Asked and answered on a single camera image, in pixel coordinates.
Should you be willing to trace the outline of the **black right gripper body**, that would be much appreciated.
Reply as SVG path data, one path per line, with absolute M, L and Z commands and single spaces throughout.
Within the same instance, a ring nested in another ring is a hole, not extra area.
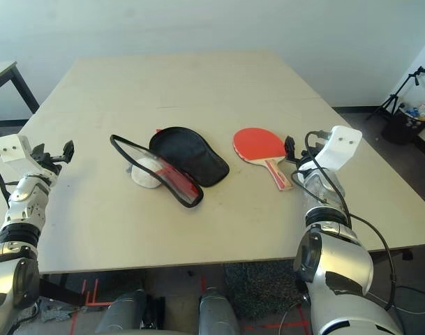
M 307 151 L 302 151 L 300 158 L 296 158 L 293 151 L 288 151 L 285 159 L 287 162 L 294 164 L 296 170 L 299 170 L 303 164 L 313 161 Z

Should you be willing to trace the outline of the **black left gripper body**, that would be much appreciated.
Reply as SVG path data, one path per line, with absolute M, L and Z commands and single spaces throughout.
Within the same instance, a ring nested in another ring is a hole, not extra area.
M 60 172 L 62 169 L 61 163 L 65 162 L 65 156 L 51 156 L 49 153 L 36 154 L 35 162 L 46 170 Z

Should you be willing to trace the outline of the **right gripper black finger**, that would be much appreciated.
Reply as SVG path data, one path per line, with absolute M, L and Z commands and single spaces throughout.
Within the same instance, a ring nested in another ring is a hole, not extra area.
M 287 136 L 284 142 L 285 148 L 285 159 L 286 160 L 296 160 L 295 157 L 295 142 L 291 136 Z

